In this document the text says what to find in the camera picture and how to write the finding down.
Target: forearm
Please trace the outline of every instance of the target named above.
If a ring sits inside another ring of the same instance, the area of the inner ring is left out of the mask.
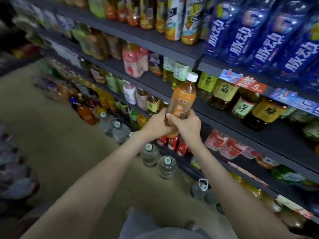
[[[85,239],[113,196],[123,174],[147,143],[136,132],[120,148],[78,179],[22,239]]]
[[[205,145],[198,142],[191,150],[239,239],[294,238],[261,201],[232,179]]]

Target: left arm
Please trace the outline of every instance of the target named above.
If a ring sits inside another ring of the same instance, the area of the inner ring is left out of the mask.
[[[86,239],[126,169],[148,142],[172,131],[164,124],[166,109],[141,131],[75,182],[21,239]]]

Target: floor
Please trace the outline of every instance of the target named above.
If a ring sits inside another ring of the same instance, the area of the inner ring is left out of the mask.
[[[45,98],[32,85],[39,75],[34,63],[0,79],[0,121],[9,127],[41,184],[29,201],[31,205],[56,200],[118,147],[98,126],[79,119],[71,107]],[[188,220],[194,220],[214,239],[236,238],[225,216],[189,195],[194,182],[181,170],[173,179],[162,180],[157,168],[145,167],[137,157],[91,238],[117,239],[125,211],[132,205],[142,207],[160,226],[184,227]]]

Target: orange bottle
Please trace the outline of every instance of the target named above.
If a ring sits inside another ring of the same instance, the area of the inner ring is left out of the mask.
[[[188,73],[186,80],[176,86],[174,89],[171,103],[167,108],[167,112],[173,114],[174,116],[185,119],[187,113],[189,112],[190,108],[192,107],[194,100],[196,98],[196,87],[195,83],[198,79],[198,74],[194,72]],[[165,117],[165,125],[166,126],[173,126],[171,122]],[[173,138],[178,135],[178,131],[171,132],[166,135],[167,138]]]
[[[96,119],[96,117],[91,112],[90,108],[88,108],[86,105],[79,105],[78,114],[88,124],[95,125],[98,122],[98,119]]]

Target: left hand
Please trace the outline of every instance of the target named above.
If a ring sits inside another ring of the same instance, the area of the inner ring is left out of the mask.
[[[176,131],[175,126],[165,126],[165,114],[167,108],[163,108],[160,113],[153,115],[141,129],[141,134],[145,138],[145,142],[158,139],[169,132]]]

